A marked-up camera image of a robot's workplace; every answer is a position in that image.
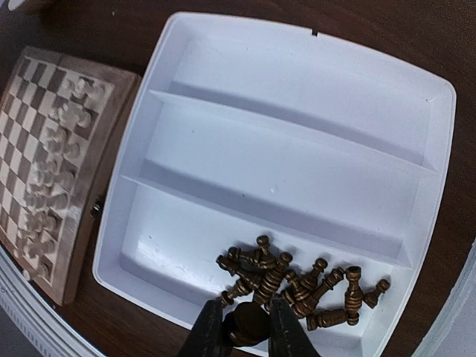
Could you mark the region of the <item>dark brown chess piece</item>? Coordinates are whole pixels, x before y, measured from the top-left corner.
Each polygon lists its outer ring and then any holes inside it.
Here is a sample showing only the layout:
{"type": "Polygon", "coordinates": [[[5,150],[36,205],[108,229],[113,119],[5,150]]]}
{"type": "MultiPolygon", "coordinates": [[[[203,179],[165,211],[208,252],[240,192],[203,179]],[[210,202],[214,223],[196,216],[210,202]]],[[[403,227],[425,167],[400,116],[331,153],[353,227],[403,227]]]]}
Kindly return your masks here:
{"type": "Polygon", "coordinates": [[[270,336],[270,316],[255,302],[240,303],[223,321],[225,340],[233,347],[252,347],[270,336]]]}

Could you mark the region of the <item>wooden chess board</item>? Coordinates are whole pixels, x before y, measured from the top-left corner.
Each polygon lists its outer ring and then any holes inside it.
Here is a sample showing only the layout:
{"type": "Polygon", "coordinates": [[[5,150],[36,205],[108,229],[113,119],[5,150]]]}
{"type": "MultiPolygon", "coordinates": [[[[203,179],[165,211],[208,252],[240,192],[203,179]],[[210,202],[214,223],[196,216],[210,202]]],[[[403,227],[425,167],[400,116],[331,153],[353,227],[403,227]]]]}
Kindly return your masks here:
{"type": "Polygon", "coordinates": [[[55,304],[76,295],[139,75],[22,50],[1,96],[1,246],[55,304]]]}

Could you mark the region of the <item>pile of brown chess pieces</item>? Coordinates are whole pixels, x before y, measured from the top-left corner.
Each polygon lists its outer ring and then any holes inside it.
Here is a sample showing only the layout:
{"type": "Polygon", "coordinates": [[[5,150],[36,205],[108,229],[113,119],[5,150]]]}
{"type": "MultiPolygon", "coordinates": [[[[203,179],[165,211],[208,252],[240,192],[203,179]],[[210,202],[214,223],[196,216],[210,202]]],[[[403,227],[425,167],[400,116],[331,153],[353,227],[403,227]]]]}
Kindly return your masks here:
{"type": "Polygon", "coordinates": [[[306,328],[313,331],[339,324],[357,325],[360,308],[364,304],[371,309],[375,308],[380,296],[390,288],[390,282],[381,279],[373,290],[363,292],[359,266],[338,266],[327,276],[320,278],[328,266],[328,262],[322,257],[315,260],[310,271],[299,275],[290,268],[293,256],[289,252],[283,252],[279,256],[271,253],[269,236],[259,236],[256,243],[255,249],[245,250],[232,246],[226,255],[217,257],[216,263],[222,270],[230,276],[238,277],[230,289],[221,293],[223,307],[233,305],[236,298],[252,294],[252,301],[269,311],[271,299],[282,298],[297,318],[306,320],[306,328]],[[321,298],[342,280],[348,283],[344,293],[344,306],[340,309],[317,311],[321,298]]]}

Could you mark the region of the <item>row of white chess pieces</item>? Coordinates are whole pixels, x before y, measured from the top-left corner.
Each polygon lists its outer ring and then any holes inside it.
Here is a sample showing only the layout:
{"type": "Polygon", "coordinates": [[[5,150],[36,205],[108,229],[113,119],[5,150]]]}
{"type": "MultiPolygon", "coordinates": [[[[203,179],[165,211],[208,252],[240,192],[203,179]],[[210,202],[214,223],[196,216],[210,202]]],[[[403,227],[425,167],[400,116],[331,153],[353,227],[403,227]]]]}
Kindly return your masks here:
{"type": "Polygon", "coordinates": [[[68,212],[86,153],[114,86],[79,74],[57,70],[40,80],[16,76],[10,109],[14,121],[3,134],[14,148],[3,160],[13,187],[7,237],[14,257],[25,261],[26,280],[51,280],[60,245],[71,238],[68,212]]]}

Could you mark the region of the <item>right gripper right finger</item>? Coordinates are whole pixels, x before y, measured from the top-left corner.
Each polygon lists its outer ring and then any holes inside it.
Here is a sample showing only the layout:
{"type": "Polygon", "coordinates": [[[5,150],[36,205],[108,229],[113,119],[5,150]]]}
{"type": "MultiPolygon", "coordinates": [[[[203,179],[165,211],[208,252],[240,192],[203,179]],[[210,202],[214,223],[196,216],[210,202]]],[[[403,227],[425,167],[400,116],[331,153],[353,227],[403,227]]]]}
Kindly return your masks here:
{"type": "Polygon", "coordinates": [[[318,357],[298,319],[285,299],[274,297],[270,301],[270,336],[268,355],[279,357],[318,357]]]}

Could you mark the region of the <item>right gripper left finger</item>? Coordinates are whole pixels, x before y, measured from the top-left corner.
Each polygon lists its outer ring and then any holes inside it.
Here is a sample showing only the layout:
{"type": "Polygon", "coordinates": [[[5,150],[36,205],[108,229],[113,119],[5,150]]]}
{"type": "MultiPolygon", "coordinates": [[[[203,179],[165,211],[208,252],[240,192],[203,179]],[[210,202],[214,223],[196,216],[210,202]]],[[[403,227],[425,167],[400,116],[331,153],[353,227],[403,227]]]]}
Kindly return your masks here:
{"type": "Polygon", "coordinates": [[[217,299],[208,300],[182,344],[178,356],[229,356],[232,347],[225,342],[224,336],[222,303],[217,299]]]}

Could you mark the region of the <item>white plastic compartment tray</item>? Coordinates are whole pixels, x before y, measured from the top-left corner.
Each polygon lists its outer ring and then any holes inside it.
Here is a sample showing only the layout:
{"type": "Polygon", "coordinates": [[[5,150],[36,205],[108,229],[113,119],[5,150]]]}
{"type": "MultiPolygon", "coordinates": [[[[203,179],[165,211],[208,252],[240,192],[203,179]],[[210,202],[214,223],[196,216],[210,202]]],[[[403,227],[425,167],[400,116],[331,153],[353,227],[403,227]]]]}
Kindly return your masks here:
{"type": "Polygon", "coordinates": [[[449,81],[276,22],[175,13],[129,116],[106,196],[96,281],[184,328],[234,284],[216,258],[266,234],[308,271],[359,266],[389,290],[323,356],[379,356],[431,241],[446,182],[449,81]]]}

